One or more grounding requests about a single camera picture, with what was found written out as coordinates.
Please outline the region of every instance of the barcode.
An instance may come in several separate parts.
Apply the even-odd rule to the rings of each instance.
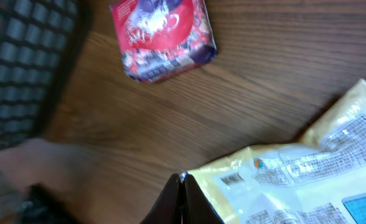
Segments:
[[[240,175],[238,173],[230,174],[226,177],[222,177],[222,178],[220,178],[220,180],[222,180],[223,183],[225,183],[227,186],[244,181],[244,179],[242,177],[240,177]]]

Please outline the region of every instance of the black pointed object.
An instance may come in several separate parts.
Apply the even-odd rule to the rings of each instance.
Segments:
[[[192,175],[173,174],[141,224],[223,224]]]

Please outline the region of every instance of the wood grain surface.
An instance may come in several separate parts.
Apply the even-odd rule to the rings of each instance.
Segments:
[[[18,186],[47,183],[85,223],[139,223],[172,173],[293,141],[366,77],[366,0],[208,0],[217,58],[157,85],[124,75],[112,3],[89,1],[93,29],[44,136],[68,146],[0,152]]]

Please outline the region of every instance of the brown tabletop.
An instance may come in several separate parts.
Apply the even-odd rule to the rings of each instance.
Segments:
[[[125,76],[112,3],[90,1],[93,29],[45,135],[95,155],[82,160],[91,184],[67,197],[93,223],[138,223],[172,173],[294,141],[366,77],[366,0],[208,0],[217,58],[156,85]]]

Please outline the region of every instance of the pink package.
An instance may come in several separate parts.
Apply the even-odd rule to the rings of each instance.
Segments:
[[[122,0],[110,8],[124,70],[135,80],[158,82],[216,56],[204,0]]]

